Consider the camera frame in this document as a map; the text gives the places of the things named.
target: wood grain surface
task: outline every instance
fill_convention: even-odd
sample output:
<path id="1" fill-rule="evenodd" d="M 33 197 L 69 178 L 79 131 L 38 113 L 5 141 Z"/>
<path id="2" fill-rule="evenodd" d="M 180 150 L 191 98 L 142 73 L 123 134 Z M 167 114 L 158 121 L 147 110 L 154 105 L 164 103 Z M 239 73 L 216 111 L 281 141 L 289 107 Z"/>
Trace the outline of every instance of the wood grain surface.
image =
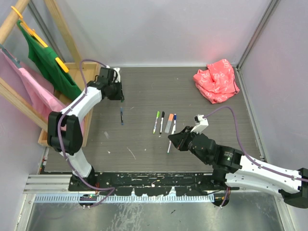
<path id="1" fill-rule="evenodd" d="M 177 151 L 173 146 L 167 154 L 166 133 L 153 134 L 157 111 L 164 111 L 165 130 L 170 113 L 177 114 L 177 132 L 194 126 L 194 116 L 229 105 L 236 113 L 239 133 L 247 152 L 259 158 L 259 150 L 248 117 L 242 92 L 224 103 L 211 104 L 195 87 L 193 75 L 198 67 L 125 67 L 121 81 L 125 101 L 103 100 L 94 107 L 88 144 L 83 151 L 96 171 L 200 171 L 210 172 L 190 152 Z M 120 107 L 124 125 L 121 125 Z M 223 109 L 208 119 L 204 134 L 217 144 L 239 149 L 231 112 Z M 50 149 L 46 171 L 69 171 L 63 157 Z"/>

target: yellow hanger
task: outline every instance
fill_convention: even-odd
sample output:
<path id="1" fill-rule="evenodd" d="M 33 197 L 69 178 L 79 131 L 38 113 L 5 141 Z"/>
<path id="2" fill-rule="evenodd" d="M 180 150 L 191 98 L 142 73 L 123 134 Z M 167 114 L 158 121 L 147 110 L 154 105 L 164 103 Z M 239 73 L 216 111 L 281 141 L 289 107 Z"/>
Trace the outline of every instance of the yellow hanger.
<path id="1" fill-rule="evenodd" d="M 11 8 L 18 14 L 18 16 L 20 18 L 20 21 L 21 21 L 20 25 L 22 25 L 26 29 L 27 33 L 29 35 L 33 36 L 38 41 L 38 43 L 40 45 L 42 45 L 44 48 L 48 47 L 48 45 L 35 33 L 35 30 L 33 30 L 30 27 L 28 27 L 27 23 L 24 21 L 24 17 L 19 13 L 19 11 L 15 7 L 13 7 L 13 6 L 11 6 Z M 55 58 L 55 60 L 58 63 L 58 65 L 64 70 L 64 72 L 67 73 L 68 72 L 68 68 L 62 62 L 62 60 L 59 57 Z"/>

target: wooden frame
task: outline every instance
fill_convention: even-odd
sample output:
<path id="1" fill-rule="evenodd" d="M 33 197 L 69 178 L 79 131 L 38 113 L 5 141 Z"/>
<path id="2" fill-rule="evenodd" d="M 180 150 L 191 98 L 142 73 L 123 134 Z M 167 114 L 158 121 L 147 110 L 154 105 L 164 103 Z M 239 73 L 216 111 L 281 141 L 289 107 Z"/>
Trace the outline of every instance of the wooden frame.
<path id="1" fill-rule="evenodd" d="M 77 46 L 73 40 L 73 37 L 68 29 L 68 26 L 64 20 L 63 15 L 57 5 L 56 0 L 44 0 L 47 8 L 49 9 L 55 23 L 57 24 L 59 31 L 72 54 L 74 63 L 66 63 L 69 69 L 69 73 L 79 86 L 81 90 L 84 89 L 84 83 L 81 78 L 81 73 L 79 71 L 79 62 L 82 60 L 81 55 L 77 49 Z M 30 0 L 18 0 L 15 8 L 22 14 Z M 0 27 L 0 43 L 3 44 L 12 29 L 16 25 L 19 19 L 18 14 L 11 10 L 10 14 L 7 16 L 2 26 Z M 95 76 L 99 74 L 100 66 L 96 63 L 85 63 L 83 64 L 83 72 L 86 77 L 87 82 L 94 80 Z M 2 95 L 7 101 L 13 104 L 19 111 L 29 117 L 34 123 L 36 123 L 42 132 L 40 134 L 38 142 L 47 146 L 47 127 L 48 121 L 43 118 L 30 104 L 28 104 L 13 88 L 11 88 L 0 76 L 0 95 Z M 55 91 L 54 95 L 62 101 L 64 104 L 69 104 L 71 101 L 66 98 L 61 93 Z M 85 116 L 85 126 L 84 126 L 84 139 L 82 146 L 85 146 L 88 139 L 90 122 L 92 117 L 92 110 Z"/>

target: pink cloth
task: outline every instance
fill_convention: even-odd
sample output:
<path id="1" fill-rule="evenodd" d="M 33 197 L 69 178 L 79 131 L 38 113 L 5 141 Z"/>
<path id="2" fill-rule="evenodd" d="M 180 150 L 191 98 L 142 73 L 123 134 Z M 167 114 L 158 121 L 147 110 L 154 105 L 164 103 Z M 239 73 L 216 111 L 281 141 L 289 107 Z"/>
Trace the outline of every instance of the pink cloth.
<path id="1" fill-rule="evenodd" d="M 234 71 L 226 59 L 207 65 L 208 70 L 198 70 L 193 76 L 200 93 L 211 103 L 222 103 L 237 94 Z"/>
<path id="2" fill-rule="evenodd" d="M 55 111 L 59 112 L 64 109 L 66 106 L 58 100 L 53 95 L 53 85 L 47 81 L 41 74 L 37 73 L 29 66 L 20 62 L 20 66 L 22 68 L 17 68 L 17 66 L 12 62 L 12 60 L 7 57 L 2 50 L 1 55 L 3 55 L 10 64 L 11 68 L 14 70 L 15 74 L 21 78 L 26 91 L 31 99 L 33 108 L 41 114 L 45 119 L 48 120 L 48 116 L 50 112 Z M 82 134 L 84 132 L 84 121 L 80 124 Z"/>

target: green cloth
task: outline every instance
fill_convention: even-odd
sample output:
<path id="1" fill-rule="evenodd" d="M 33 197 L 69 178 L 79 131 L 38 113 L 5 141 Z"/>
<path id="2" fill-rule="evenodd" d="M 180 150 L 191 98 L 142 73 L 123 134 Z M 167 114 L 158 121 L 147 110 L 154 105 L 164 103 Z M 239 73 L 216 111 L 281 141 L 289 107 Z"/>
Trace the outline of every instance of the green cloth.
<path id="1" fill-rule="evenodd" d="M 71 100 L 77 98 L 81 94 L 81 90 L 69 73 L 65 73 L 58 65 L 57 61 L 55 61 L 58 55 L 52 48 L 44 48 L 41 46 L 34 37 L 24 30 L 20 23 L 21 21 L 18 20 L 17 26 L 27 40 L 29 46 L 29 59 L 36 64 L 44 78 L 47 79 L 56 90 L 60 91 Z"/>

